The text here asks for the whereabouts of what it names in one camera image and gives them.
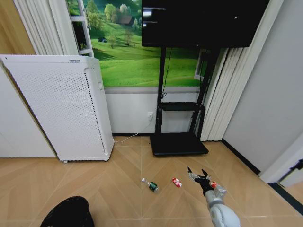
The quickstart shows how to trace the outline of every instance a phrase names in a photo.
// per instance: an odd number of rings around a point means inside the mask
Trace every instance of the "black tv stand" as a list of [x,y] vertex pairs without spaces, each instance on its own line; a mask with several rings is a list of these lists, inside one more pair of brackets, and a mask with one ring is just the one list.
[[[163,91],[163,76],[165,66],[166,47],[161,48],[160,73],[158,85],[158,100],[156,114],[155,133],[151,136],[152,152],[156,156],[177,156],[177,155],[201,155],[207,154],[207,148],[200,141],[205,107],[202,101],[205,96],[206,88],[209,86],[210,78],[214,70],[214,66],[219,54],[219,49],[211,50],[203,54],[203,58],[207,59],[207,68],[200,86],[199,96],[196,103],[194,102],[161,102]],[[194,111],[189,132],[183,133],[162,133],[162,112],[163,111]],[[195,135],[195,126],[199,111],[200,121],[197,135]]]

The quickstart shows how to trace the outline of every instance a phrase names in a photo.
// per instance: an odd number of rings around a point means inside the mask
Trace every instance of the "white curtain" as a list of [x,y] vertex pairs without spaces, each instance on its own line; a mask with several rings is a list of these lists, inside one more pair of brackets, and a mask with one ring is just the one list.
[[201,141],[221,140],[284,0],[271,0],[247,48],[221,51],[205,99]]
[[36,54],[79,55],[65,0],[14,0]]

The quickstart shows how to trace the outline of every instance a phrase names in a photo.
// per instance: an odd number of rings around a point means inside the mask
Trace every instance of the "baseboard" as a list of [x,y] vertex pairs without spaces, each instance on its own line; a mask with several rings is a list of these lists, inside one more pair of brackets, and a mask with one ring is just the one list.
[[221,142],[227,146],[229,150],[232,151],[232,153],[235,154],[249,169],[252,170],[256,175],[258,175],[261,171],[255,167],[250,161],[248,161],[240,152],[238,152],[232,145],[230,145],[225,139],[222,139]]
[[303,205],[296,200],[291,194],[289,194],[283,187],[281,187],[277,183],[269,183],[270,187],[272,187],[279,195],[281,195],[293,208],[295,208],[301,215],[303,215]]
[[113,133],[113,136],[151,136],[154,133],[139,133],[137,135],[135,135],[135,133]]

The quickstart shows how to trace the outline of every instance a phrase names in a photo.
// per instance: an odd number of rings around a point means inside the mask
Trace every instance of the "black tv screen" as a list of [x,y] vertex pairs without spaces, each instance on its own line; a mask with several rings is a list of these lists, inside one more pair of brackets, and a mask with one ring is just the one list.
[[269,0],[142,0],[142,45],[247,47]]

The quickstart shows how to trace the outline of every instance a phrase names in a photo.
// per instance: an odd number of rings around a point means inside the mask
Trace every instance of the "green bottle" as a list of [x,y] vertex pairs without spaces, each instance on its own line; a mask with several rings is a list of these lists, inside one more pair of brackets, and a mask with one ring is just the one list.
[[145,178],[142,178],[142,182],[146,184],[153,192],[159,191],[159,187],[154,182],[148,182]]

